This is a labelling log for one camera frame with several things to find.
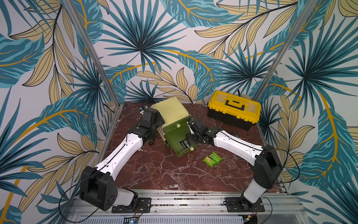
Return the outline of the green top drawer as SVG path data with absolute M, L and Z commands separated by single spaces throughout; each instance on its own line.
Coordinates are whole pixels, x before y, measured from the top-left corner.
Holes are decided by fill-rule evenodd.
M 170 132 L 181 132 L 184 134 L 190 133 L 189 126 L 187 124 L 188 120 L 190 119 L 190 116 L 184 117 L 180 120 L 177 120 L 173 122 L 170 125 L 167 125 L 163 128 L 164 133 L 170 133 Z

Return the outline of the green drawer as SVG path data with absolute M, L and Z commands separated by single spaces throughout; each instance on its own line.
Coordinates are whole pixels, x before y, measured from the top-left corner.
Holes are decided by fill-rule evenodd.
M 190 116 L 184 117 L 180 120 L 177 120 L 173 122 L 170 125 L 167 125 L 163 128 L 164 133 L 170 133 L 170 132 L 181 132 L 184 134 L 190 133 L 189 126 L 187 124 L 188 120 L 190 119 Z
M 198 144 L 190 145 L 186 140 L 186 135 L 181 132 L 165 133 L 164 142 L 168 148 L 172 149 L 178 157 L 182 157 L 188 152 L 193 151 Z

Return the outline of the pale green drawer cabinet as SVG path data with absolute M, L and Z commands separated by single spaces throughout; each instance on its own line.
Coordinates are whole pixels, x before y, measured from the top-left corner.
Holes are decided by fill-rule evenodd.
M 159 111 L 160 115 L 165 121 L 165 124 L 157 129 L 158 134 L 163 139 L 163 141 L 165 140 L 165 133 L 163 131 L 164 127 L 184 117 L 190 116 L 188 110 L 177 97 L 171 97 L 159 103 L 153 104 L 151 105 L 151 108 Z

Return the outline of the green cookie packet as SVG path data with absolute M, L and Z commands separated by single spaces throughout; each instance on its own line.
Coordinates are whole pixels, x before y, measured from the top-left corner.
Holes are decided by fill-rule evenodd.
M 222 161 L 222 158 L 219 155 L 217 155 L 215 152 L 213 152 L 209 157 L 213 161 L 215 161 L 216 164 L 219 164 Z
M 205 162 L 208 166 L 210 166 L 210 168 L 213 168 L 213 166 L 214 166 L 215 164 L 217 164 L 216 161 L 213 160 L 212 158 L 210 158 L 209 156 L 206 156 L 206 157 L 203 159 L 203 162 Z

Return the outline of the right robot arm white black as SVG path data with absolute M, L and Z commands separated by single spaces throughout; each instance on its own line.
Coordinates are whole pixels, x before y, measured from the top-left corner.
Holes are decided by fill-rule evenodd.
M 242 193 L 239 203 L 246 210 L 253 207 L 260 196 L 273 188 L 283 165 L 271 145 L 259 146 L 231 135 L 215 126 L 208 128 L 200 119 L 189 118 L 189 139 L 199 144 L 209 144 L 225 149 L 252 165 L 253 179 Z

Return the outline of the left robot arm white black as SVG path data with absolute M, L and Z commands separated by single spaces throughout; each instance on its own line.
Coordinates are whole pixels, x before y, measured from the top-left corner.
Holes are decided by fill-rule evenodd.
M 117 148 L 95 167 L 86 167 L 81 175 L 79 197 L 101 209 L 109 210 L 114 204 L 134 210 L 138 194 L 128 189 L 118 189 L 115 180 L 128 160 L 147 141 L 154 141 L 156 130 L 165 124 L 160 112 L 146 108 L 138 123 L 130 128 Z

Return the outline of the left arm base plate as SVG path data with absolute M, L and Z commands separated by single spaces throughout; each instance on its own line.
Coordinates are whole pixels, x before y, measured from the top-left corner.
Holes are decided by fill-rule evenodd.
M 134 213 L 149 213 L 152 206 L 152 199 L 150 197 L 135 198 L 128 206 L 124 205 L 113 205 L 112 213 L 114 214 L 134 214 Z

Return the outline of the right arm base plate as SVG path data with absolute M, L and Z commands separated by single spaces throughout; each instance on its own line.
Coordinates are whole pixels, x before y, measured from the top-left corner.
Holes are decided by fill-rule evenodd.
M 265 212 L 261 198 L 255 203 L 251 203 L 244 197 L 226 197 L 223 204 L 226 206 L 228 212 Z

